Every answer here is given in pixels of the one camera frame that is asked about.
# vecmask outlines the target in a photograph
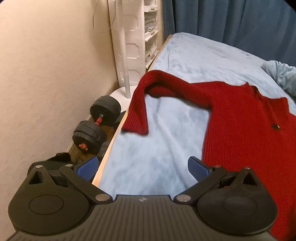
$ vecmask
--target white storage rack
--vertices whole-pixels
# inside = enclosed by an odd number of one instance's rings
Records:
[[[110,22],[115,13],[115,1],[108,0]],[[156,0],[122,0],[123,26],[126,36],[126,55],[130,85],[137,86],[158,51],[156,50],[157,12]],[[124,86],[120,46],[116,19],[111,28],[114,57],[119,86]]]

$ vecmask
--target bed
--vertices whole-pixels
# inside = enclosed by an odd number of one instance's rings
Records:
[[[240,49],[200,36],[177,33],[166,40],[150,70],[158,69],[187,82],[224,81],[231,85],[248,82],[269,98],[293,100],[261,68],[263,59]],[[202,160],[204,136],[210,116],[181,99],[145,96],[149,134],[117,129],[93,184],[109,193],[126,195],[179,194],[197,181],[187,160]]]

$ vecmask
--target blue gripper pad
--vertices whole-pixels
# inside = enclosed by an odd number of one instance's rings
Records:
[[[188,170],[197,181],[201,181],[206,176],[210,175],[213,168],[203,163],[195,156],[191,156],[188,159]]]
[[[90,159],[88,162],[84,163],[82,166],[77,168],[76,173],[83,177],[85,180],[89,181],[98,171],[99,160],[95,156]]]

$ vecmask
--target ribbed knit fabric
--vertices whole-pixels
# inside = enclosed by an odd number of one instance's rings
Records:
[[[286,98],[267,98],[248,83],[187,83],[153,70],[141,78],[133,94],[124,131],[148,134],[146,93],[211,109],[202,161],[231,171],[251,166],[278,205],[271,233],[279,240],[296,235],[296,116],[289,113]]]

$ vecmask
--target sweater sleeve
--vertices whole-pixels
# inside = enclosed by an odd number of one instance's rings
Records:
[[[188,83],[160,70],[147,72],[133,94],[122,130],[140,135],[148,134],[145,94],[152,97],[169,96],[189,100],[202,108],[212,108],[213,99],[224,82]]]

